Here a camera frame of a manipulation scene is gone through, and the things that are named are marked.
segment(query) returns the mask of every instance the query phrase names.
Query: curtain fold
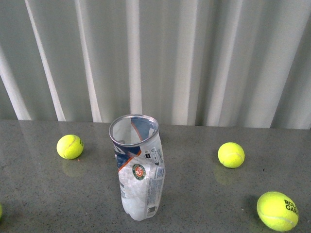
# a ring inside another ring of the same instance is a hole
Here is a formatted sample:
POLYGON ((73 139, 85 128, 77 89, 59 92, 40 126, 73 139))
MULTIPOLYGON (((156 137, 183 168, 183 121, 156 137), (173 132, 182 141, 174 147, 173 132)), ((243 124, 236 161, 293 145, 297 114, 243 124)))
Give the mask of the curtain fold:
POLYGON ((0 118, 311 128, 311 1, 2 0, 0 118))

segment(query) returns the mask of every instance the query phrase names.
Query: tennis ball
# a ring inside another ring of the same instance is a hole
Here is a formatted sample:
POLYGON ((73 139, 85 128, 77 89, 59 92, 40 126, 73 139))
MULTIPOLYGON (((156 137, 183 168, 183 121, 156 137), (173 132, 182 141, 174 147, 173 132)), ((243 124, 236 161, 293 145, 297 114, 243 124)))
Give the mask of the tennis ball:
POLYGON ((83 151, 83 142, 76 135, 65 135, 57 142, 56 149, 64 159, 75 159, 83 151))
POLYGON ((245 154, 240 145, 227 142, 219 148, 218 159, 226 167, 237 168, 244 162, 245 154))
POLYGON ((298 210, 295 203, 279 192, 267 192, 257 202, 257 212, 267 227, 280 232, 297 225, 298 210))

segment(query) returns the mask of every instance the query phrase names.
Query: tennis ball can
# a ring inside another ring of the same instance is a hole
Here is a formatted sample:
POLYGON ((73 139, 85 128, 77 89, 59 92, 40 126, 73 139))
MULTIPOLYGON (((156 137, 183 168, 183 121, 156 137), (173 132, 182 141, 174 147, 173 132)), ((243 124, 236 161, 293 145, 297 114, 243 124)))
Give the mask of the tennis ball can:
POLYGON ((122 205, 132 219, 153 217, 159 209, 165 164, 158 122, 125 115, 109 127, 118 166, 122 205))

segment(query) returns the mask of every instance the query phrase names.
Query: orange logo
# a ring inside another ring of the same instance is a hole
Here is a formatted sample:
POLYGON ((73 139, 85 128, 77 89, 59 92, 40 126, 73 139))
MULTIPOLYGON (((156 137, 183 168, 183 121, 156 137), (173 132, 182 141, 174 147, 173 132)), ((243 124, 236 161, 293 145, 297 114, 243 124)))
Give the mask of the orange logo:
POLYGON ((146 176, 146 170, 142 165, 134 164, 133 165, 133 174, 137 180, 141 181, 146 176))

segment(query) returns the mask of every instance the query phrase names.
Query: can opening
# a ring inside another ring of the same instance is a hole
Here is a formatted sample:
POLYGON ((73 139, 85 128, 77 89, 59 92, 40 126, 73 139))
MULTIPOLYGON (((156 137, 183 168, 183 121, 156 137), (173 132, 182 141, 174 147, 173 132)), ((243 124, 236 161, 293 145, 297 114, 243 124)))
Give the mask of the can opening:
POLYGON ((111 123, 109 135, 122 146, 137 146, 158 133, 158 122, 145 115, 121 116, 111 123))

